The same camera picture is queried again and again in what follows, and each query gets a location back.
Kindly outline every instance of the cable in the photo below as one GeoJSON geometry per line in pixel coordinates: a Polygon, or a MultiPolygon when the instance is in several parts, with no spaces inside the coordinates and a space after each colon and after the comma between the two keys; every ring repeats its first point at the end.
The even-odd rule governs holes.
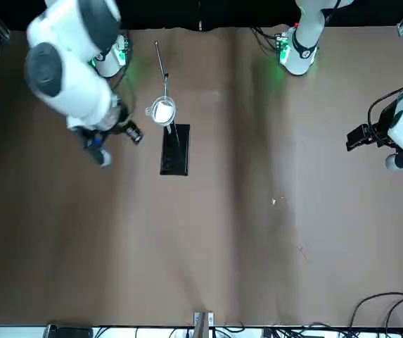
{"type": "Polygon", "coordinates": [[[102,334],[104,334],[104,332],[106,332],[107,330],[109,330],[111,328],[111,326],[105,326],[105,327],[100,327],[100,329],[98,330],[98,332],[95,334],[94,338],[99,338],[101,337],[102,334]]]}
{"type": "Polygon", "coordinates": [[[333,10],[332,10],[332,11],[329,13],[329,15],[325,18],[325,26],[329,23],[329,21],[331,20],[331,18],[332,18],[333,15],[335,14],[335,11],[337,10],[337,8],[339,8],[340,2],[342,2],[342,0],[337,0],[337,2],[335,3],[335,6],[333,7],[333,10]]]}
{"type": "Polygon", "coordinates": [[[324,324],[322,322],[314,322],[308,326],[306,326],[304,329],[302,329],[301,331],[298,332],[298,334],[302,334],[303,332],[312,329],[314,326],[322,326],[322,327],[326,327],[331,331],[336,331],[338,333],[343,334],[345,337],[354,337],[354,338],[358,338],[358,335],[354,332],[351,332],[351,327],[349,327],[348,331],[342,330],[342,329],[338,329],[336,327],[332,327],[330,325],[324,324]]]}
{"type": "Polygon", "coordinates": [[[172,335],[176,332],[176,330],[181,329],[181,327],[176,327],[173,329],[173,331],[170,332],[170,336],[168,338],[172,338],[172,335]]]}
{"type": "Polygon", "coordinates": [[[264,52],[264,54],[268,55],[267,51],[274,53],[276,52],[276,45],[270,41],[269,38],[265,37],[265,34],[262,31],[259,31],[257,28],[250,28],[251,32],[254,34],[257,43],[259,44],[260,49],[264,52]],[[265,42],[268,46],[263,45],[260,36],[264,38],[265,42]]]}
{"type": "Polygon", "coordinates": [[[272,327],[272,328],[270,328],[270,330],[271,330],[271,333],[273,333],[273,335],[275,336],[275,338],[282,338],[278,333],[278,329],[272,327]]]}
{"type": "Polygon", "coordinates": [[[123,73],[122,73],[122,75],[120,76],[120,78],[118,79],[117,83],[115,83],[115,85],[112,86],[112,90],[116,90],[116,89],[117,89],[117,87],[120,85],[121,81],[122,81],[123,78],[125,77],[127,70],[128,70],[128,67],[124,65],[124,66],[123,66],[123,73]]]}
{"type": "Polygon", "coordinates": [[[216,329],[215,327],[213,328],[214,333],[216,332],[220,332],[222,335],[224,335],[226,338],[232,338],[229,334],[227,334],[226,332],[220,331],[218,329],[216,329]]]}
{"type": "Polygon", "coordinates": [[[276,40],[276,37],[273,35],[268,35],[266,33],[264,33],[264,31],[262,30],[262,28],[260,27],[253,27],[254,30],[256,30],[256,32],[258,32],[260,35],[262,35],[263,37],[265,37],[266,39],[270,39],[270,40],[276,40]]]}
{"type": "Polygon", "coordinates": [[[129,109],[129,114],[132,116],[136,110],[137,95],[136,91],[134,90],[134,85],[132,84],[131,79],[129,79],[129,76],[126,75],[124,78],[126,79],[126,84],[131,91],[131,108],[129,109]]]}
{"type": "Polygon", "coordinates": [[[366,297],[362,299],[354,308],[354,312],[351,316],[350,324],[348,327],[352,327],[354,324],[354,319],[356,318],[357,310],[361,307],[361,305],[367,301],[370,301],[372,299],[378,298],[378,297],[383,297],[383,296],[403,296],[403,292],[383,292],[381,294],[374,294],[373,296],[366,297]]]}
{"type": "Polygon", "coordinates": [[[256,31],[254,31],[252,28],[250,28],[250,29],[251,29],[251,32],[253,33],[253,35],[254,35],[255,38],[256,38],[257,44],[259,44],[260,50],[261,50],[265,55],[268,55],[268,53],[267,53],[268,51],[273,52],[271,49],[269,49],[268,47],[266,47],[266,46],[264,46],[264,45],[262,44],[262,41],[260,41],[260,38],[259,38],[259,36],[257,35],[256,31]]]}
{"type": "Polygon", "coordinates": [[[280,337],[278,332],[282,333],[284,338],[304,338],[302,334],[299,334],[298,332],[292,330],[292,329],[286,329],[286,328],[272,328],[272,332],[274,333],[275,337],[280,337]]]}
{"type": "Polygon", "coordinates": [[[243,323],[241,322],[241,328],[238,330],[231,330],[230,328],[223,326],[222,329],[228,331],[229,333],[241,333],[243,331],[245,331],[245,325],[243,325],[243,323]]]}
{"type": "Polygon", "coordinates": [[[384,145],[386,145],[386,146],[390,146],[390,145],[389,145],[386,141],[383,141],[383,140],[376,134],[376,131],[374,130],[373,125],[371,124],[371,110],[373,109],[374,106],[376,106],[377,104],[379,104],[381,101],[383,101],[383,100],[385,100],[386,98],[391,97],[391,96],[393,96],[393,95],[395,95],[395,94],[401,92],[402,90],[403,90],[403,87],[402,87],[402,88],[399,88],[399,89],[397,89],[397,90],[394,90],[393,92],[390,92],[389,94],[386,94],[386,95],[380,97],[379,99],[377,99],[376,101],[374,101],[374,102],[371,104],[371,106],[370,106],[370,108],[369,108],[369,112],[367,113],[367,124],[369,125],[369,129],[370,129],[371,133],[373,134],[373,136],[374,136],[380,143],[382,143],[382,144],[384,144],[384,145]]]}
{"type": "Polygon", "coordinates": [[[390,308],[386,318],[385,318],[385,336],[386,337],[390,337],[388,334],[389,331],[389,321],[390,321],[390,317],[392,316],[393,311],[396,309],[396,307],[398,307],[400,304],[403,303],[403,299],[400,299],[397,303],[395,303],[392,308],[390,308]]]}

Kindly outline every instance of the brown paper backdrop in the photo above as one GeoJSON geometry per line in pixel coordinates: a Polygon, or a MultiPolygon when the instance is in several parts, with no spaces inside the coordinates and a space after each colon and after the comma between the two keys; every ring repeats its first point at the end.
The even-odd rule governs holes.
{"type": "MultiPolygon", "coordinates": [[[[217,324],[346,325],[361,298],[403,291],[403,173],[384,168],[388,150],[345,149],[403,85],[394,27],[326,29],[304,77],[246,29],[133,38],[145,138],[109,140],[104,169],[26,87],[24,35],[0,50],[0,324],[185,325],[208,309],[217,324]],[[155,39],[191,125],[188,177],[158,174],[162,128],[144,114],[162,94],[155,39]]],[[[393,301],[357,324],[380,325],[393,301]]]]}

